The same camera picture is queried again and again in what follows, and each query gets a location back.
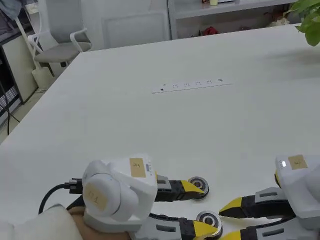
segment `plant leaf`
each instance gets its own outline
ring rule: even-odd
[[[315,22],[308,27],[305,32],[305,38],[308,44],[316,46],[320,43],[320,23]]]
[[[285,14],[288,14],[290,12],[297,12],[299,14],[306,11],[308,8],[318,4],[320,4],[320,0],[298,0]]]
[[[320,13],[320,10],[318,9],[310,13],[309,15],[305,16],[304,20],[301,23],[299,31],[305,33],[311,25],[316,23],[315,18],[319,17],[320,15],[319,13]]]

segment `chair armrest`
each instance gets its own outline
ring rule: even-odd
[[[46,34],[47,31],[43,31],[43,32],[40,32],[40,33],[36,33],[36,34],[32,34],[32,35],[29,35],[27,38],[28,38],[28,42],[39,52],[39,53],[42,53],[42,49],[36,44],[36,41],[35,39],[37,38],[40,38],[41,36],[43,36],[44,34]]]
[[[75,32],[73,32],[73,33],[70,34],[70,40],[71,40],[71,42],[73,43],[73,45],[76,47],[76,49],[77,49],[80,53],[82,53],[83,50],[82,50],[82,48],[80,47],[79,43],[78,43],[77,40],[76,40],[76,35],[83,34],[83,33],[85,33],[86,31],[87,31],[87,28],[84,28],[84,29],[82,29],[82,30],[80,30],[80,31],[75,31]]]

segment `paper label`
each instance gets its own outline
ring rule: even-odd
[[[130,158],[131,176],[133,178],[145,178],[146,170],[142,158]]]
[[[307,169],[307,163],[303,155],[296,155],[288,157],[292,170]]]
[[[210,5],[211,5],[211,6],[216,6],[216,5],[218,5],[218,0],[210,0]]]
[[[85,185],[83,197],[95,205],[100,211],[105,210],[107,206],[107,197],[92,183]]]

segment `red object on shelf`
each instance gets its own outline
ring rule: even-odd
[[[207,29],[205,29],[202,34],[203,36],[215,35],[218,34],[218,31],[213,26],[210,26]]]

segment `metal bearing ring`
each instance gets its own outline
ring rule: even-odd
[[[198,214],[198,216],[196,216],[196,220],[217,228],[217,231],[214,234],[206,238],[207,240],[216,240],[221,237],[223,233],[223,227],[218,214],[213,211],[202,211]]]
[[[188,182],[195,185],[197,188],[201,189],[202,191],[204,191],[203,194],[199,193],[198,197],[194,198],[195,200],[202,200],[208,195],[209,184],[204,178],[199,177],[199,176],[194,176],[194,177],[190,178],[188,180]]]

